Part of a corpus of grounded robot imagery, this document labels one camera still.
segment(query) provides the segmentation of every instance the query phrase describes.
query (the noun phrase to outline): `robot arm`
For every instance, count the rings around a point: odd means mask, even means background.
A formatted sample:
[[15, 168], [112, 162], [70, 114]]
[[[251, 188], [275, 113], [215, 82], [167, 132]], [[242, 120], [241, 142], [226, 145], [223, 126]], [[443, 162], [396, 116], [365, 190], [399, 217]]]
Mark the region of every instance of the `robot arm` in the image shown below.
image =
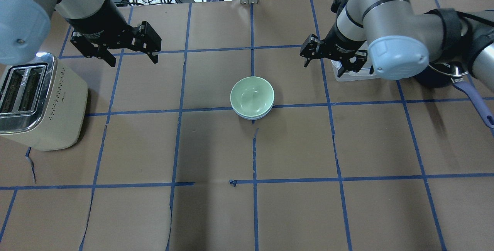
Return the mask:
[[50, 29], [54, 10], [74, 28], [71, 43], [85, 57], [115, 66], [108, 49], [129, 48], [157, 63], [161, 38], [148, 24], [132, 28], [111, 0], [0, 0], [0, 63], [30, 61]]
[[[309, 36], [300, 55], [341, 61], [345, 71], [359, 71], [369, 43], [373, 70], [398, 80], [423, 72], [429, 63], [457, 60], [494, 91], [494, 10], [465, 14], [452, 9], [415, 15], [409, 0], [339, 0], [337, 22], [325, 39]], [[353, 63], [349, 59], [356, 57]]]

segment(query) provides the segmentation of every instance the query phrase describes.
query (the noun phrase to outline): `toaster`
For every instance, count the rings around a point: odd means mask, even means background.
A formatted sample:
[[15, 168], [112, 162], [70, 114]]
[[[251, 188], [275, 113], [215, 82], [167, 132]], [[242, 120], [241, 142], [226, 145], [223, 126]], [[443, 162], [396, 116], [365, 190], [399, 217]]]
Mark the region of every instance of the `toaster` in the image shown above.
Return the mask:
[[0, 136], [41, 151], [77, 142], [88, 85], [56, 56], [7, 66], [0, 85]]

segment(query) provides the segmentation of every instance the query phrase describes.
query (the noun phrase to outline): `pan handle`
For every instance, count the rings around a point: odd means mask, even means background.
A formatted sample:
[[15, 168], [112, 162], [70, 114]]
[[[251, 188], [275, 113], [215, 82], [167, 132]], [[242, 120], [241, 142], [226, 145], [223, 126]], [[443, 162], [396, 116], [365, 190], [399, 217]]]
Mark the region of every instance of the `pan handle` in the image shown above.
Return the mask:
[[477, 89], [465, 81], [453, 82], [453, 86], [468, 96], [486, 126], [488, 128], [494, 128], [494, 115], [492, 115], [491, 110], [487, 107]]

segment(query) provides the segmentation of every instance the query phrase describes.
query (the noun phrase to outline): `white plastic container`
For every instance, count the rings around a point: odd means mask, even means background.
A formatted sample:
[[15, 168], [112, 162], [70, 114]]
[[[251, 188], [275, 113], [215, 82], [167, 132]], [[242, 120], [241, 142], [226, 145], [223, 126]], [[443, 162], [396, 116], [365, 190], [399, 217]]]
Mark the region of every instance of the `white plastic container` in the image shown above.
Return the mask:
[[[365, 42], [360, 49], [367, 50], [368, 47], [369, 45], [367, 44], [367, 42]], [[338, 61], [331, 61], [331, 63], [333, 66], [333, 73], [335, 74], [335, 79], [340, 82], [379, 78], [379, 76], [377, 76], [375, 72], [372, 75], [369, 74], [372, 66], [370, 59], [367, 60], [367, 63], [364, 64], [364, 66], [358, 73], [354, 73], [353, 71], [350, 71], [348, 73], [344, 73], [341, 77], [338, 77], [338, 70], [341, 68], [341, 63]]]

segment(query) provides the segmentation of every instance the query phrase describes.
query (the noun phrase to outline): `green bowl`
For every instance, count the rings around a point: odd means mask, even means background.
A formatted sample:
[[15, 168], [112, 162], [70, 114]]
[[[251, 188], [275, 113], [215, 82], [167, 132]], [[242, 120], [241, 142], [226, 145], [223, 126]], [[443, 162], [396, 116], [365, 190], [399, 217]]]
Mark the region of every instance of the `green bowl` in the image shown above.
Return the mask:
[[264, 117], [273, 107], [275, 91], [266, 79], [246, 77], [233, 86], [230, 103], [233, 111], [248, 120]]

